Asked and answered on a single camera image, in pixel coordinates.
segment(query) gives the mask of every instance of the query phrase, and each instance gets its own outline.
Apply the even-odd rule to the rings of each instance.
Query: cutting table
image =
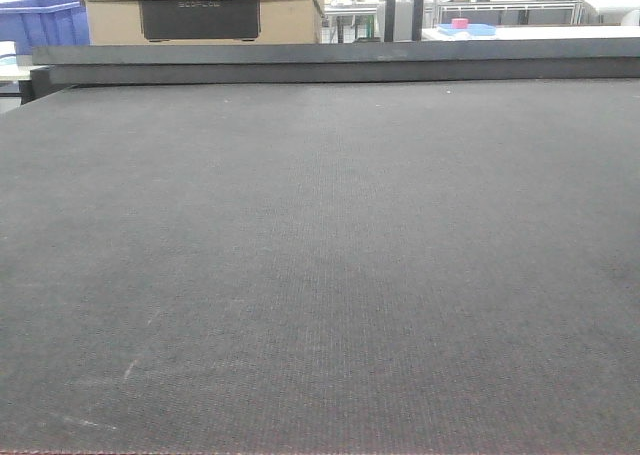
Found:
[[[637,451],[639,104],[520,80],[10,112],[0,452]]]

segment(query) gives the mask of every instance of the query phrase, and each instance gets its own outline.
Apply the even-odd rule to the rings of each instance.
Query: scratch mark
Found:
[[[89,420],[83,420],[81,418],[73,418],[67,417],[66,415],[60,416],[63,422],[71,423],[73,425],[80,425],[81,427],[90,427],[90,428],[106,428],[107,430],[117,430],[118,427],[114,427],[112,425],[104,425],[102,423],[90,422]]]
[[[182,377],[196,377],[202,375],[210,375],[216,373],[218,370],[228,370],[231,368],[239,369],[247,366],[247,362],[240,360],[221,360],[214,365],[205,366],[188,366],[188,367],[176,367],[174,369],[163,370],[141,370],[138,372],[137,377],[139,380],[148,382],[166,380],[167,377],[182,378]],[[122,383],[122,378],[116,377],[104,377],[104,378],[85,378],[82,380],[74,380],[67,382],[67,385],[79,385],[83,387],[102,387],[102,386],[114,386]]]
[[[131,370],[133,370],[133,367],[135,367],[137,364],[138,364],[138,359],[136,358],[133,362],[131,362],[131,365],[129,365],[129,368],[127,368],[127,371],[124,372],[125,380],[129,378],[129,375],[131,375]]]
[[[153,314],[153,316],[149,319],[149,321],[147,322],[147,327],[149,325],[151,325],[151,323],[158,318],[158,316],[160,315],[160,313],[162,312],[162,310],[158,310],[156,313]]]

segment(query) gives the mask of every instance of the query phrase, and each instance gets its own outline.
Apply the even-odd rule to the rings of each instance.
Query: black mat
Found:
[[[0,118],[0,449],[636,453],[640,83]]]

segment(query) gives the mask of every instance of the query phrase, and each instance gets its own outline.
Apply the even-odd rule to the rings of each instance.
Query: metal shelving rack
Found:
[[[442,22],[442,16],[448,12],[468,11],[519,11],[531,10],[571,10],[571,24],[580,23],[583,0],[536,0],[522,2],[444,2],[433,0],[433,26]]]

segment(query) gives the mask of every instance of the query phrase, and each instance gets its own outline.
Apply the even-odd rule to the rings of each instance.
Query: blue tray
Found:
[[[475,37],[493,37],[496,34],[496,27],[482,23],[470,23],[468,28],[452,28],[450,23],[443,23],[438,25],[438,31],[450,36],[467,32]]]
[[[15,55],[7,55],[6,57],[0,57],[0,66],[4,65],[16,65],[17,58]]]

